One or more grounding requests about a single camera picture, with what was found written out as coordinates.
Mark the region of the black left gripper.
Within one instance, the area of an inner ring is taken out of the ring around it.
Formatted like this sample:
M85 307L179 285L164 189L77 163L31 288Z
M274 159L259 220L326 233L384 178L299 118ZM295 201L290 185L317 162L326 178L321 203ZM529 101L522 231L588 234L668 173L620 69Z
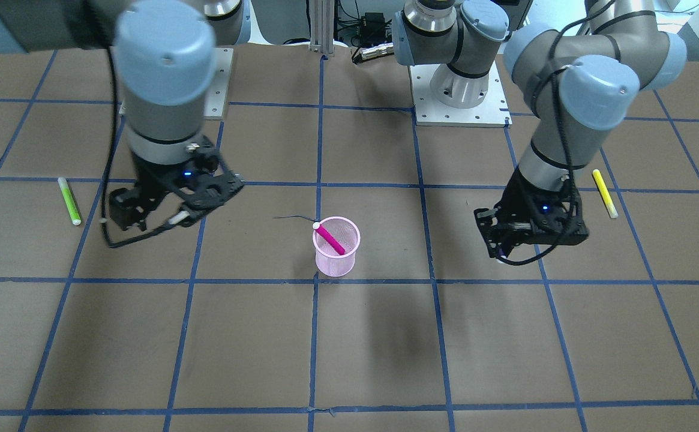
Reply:
M508 258L520 244L574 246L589 237L577 187L566 179L552 191L538 188L515 169L501 199L473 212L491 258Z

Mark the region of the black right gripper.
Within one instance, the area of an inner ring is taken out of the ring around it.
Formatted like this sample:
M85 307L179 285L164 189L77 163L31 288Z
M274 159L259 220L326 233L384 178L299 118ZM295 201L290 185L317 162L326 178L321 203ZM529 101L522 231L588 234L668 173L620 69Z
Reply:
M110 219L123 231L136 227L145 232L146 219L169 194L179 197L176 213L156 232L176 226L190 227L239 194L244 178L229 169L217 146L205 135L180 146L187 154L176 164L157 164L132 155L136 182L132 188L109 193Z

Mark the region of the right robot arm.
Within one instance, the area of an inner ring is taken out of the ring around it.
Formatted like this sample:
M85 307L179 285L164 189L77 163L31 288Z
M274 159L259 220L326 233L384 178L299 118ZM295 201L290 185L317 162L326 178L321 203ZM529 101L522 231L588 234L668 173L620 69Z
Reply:
M154 233L190 227L241 191L203 125L217 49L250 32L248 1L0 1L0 54L107 51L136 181L110 192L102 220L143 237L170 194L180 206Z

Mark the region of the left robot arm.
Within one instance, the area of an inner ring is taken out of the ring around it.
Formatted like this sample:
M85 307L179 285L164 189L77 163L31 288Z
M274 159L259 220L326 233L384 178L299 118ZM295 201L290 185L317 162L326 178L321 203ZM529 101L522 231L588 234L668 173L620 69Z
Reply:
M547 251L589 235L577 179L626 117L640 91L670 85L687 62L684 39L662 32L649 1L587 1L585 35L543 23L509 30L505 9L492 1L408 1L391 21L400 65L438 65L431 89L448 106L481 103L500 47L505 68L539 124L501 199L476 209L490 257L522 266L544 257L510 260L522 244Z

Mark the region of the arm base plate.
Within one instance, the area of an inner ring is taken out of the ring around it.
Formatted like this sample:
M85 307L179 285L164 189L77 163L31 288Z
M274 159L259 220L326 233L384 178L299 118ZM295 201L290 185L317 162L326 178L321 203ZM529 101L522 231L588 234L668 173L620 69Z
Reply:
M207 61L168 63L162 56L136 61L133 55L115 52L115 69L125 90L155 106L177 106L205 90L204 116L207 120L223 120L226 114L234 48L215 47Z
M502 128L512 124L496 63L486 76L467 79L447 65L409 67L418 125Z

